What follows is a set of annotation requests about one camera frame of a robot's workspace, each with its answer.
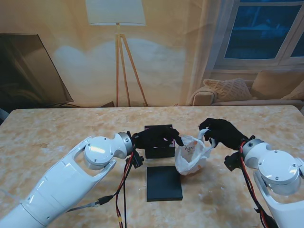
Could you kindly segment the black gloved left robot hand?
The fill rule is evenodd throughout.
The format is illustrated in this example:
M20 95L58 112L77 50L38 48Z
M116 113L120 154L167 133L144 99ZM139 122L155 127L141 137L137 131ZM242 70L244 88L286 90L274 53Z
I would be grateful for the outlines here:
M136 149L150 149L169 147L175 141L179 146L183 146L180 133L168 126L153 126L132 136L132 143Z

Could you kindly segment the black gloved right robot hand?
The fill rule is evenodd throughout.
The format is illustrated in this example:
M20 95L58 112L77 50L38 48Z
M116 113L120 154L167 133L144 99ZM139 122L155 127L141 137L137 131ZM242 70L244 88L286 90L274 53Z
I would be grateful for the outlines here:
M243 142L249 138L242 134L231 122L224 119L207 118L199 125L199 130L208 129L204 134L205 140L215 140L216 146L222 143L224 146L239 150Z

